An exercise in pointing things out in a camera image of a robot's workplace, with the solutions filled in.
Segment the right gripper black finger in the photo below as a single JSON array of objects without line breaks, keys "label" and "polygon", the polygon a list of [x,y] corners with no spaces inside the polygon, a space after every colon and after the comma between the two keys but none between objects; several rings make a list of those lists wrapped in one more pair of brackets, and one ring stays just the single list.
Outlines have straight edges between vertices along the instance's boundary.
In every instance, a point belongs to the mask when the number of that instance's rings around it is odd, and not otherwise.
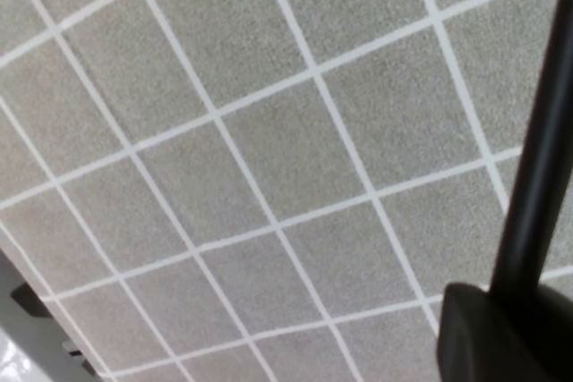
[{"label": "right gripper black finger", "polygon": [[570,381],[572,301],[542,285],[511,318],[487,292],[449,284],[436,361],[442,381]]}]

